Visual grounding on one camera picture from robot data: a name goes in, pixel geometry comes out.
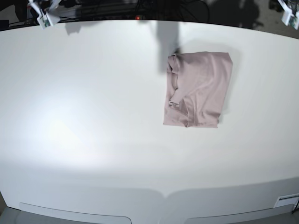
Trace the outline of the black power strip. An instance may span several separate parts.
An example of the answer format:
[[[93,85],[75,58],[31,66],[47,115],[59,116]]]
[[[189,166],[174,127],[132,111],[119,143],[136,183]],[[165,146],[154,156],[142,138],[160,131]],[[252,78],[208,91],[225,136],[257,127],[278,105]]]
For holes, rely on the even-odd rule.
[[[133,14],[114,14],[114,15],[97,15],[92,17],[94,21],[101,20],[141,20],[141,15],[133,15]]]

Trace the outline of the pink T-shirt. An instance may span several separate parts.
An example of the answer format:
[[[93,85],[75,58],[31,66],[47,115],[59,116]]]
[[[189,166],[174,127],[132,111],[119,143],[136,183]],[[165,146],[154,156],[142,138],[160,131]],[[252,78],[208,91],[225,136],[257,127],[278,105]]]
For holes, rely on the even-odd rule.
[[[217,128],[232,68],[225,52],[169,56],[163,124]]]

